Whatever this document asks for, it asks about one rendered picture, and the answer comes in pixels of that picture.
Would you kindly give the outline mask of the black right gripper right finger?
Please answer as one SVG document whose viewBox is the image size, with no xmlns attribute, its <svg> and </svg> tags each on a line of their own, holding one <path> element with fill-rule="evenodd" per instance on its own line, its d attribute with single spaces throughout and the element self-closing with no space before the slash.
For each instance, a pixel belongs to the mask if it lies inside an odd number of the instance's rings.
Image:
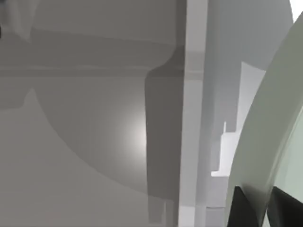
<svg viewBox="0 0 303 227">
<path fill-rule="evenodd" d="M 303 227 L 303 203 L 274 186 L 267 217 L 271 227 Z"/>
</svg>

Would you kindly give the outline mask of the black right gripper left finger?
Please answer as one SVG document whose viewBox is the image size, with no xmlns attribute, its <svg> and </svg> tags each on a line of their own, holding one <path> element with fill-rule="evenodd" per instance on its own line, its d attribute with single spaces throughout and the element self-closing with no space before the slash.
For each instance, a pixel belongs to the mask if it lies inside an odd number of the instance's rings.
<svg viewBox="0 0 303 227">
<path fill-rule="evenodd" d="M 256 213 L 239 186 L 234 187 L 227 227 L 259 227 Z"/>
</svg>

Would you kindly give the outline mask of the pale green white cup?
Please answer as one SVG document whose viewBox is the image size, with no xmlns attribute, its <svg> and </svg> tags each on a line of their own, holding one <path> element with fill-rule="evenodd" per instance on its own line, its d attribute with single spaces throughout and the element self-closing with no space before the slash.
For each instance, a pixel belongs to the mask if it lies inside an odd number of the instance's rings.
<svg viewBox="0 0 303 227">
<path fill-rule="evenodd" d="M 257 222 L 263 222 L 285 145 L 302 108 L 303 12 L 275 53 L 243 125 L 228 181 L 225 222 L 236 186 L 245 193 Z"/>
</svg>

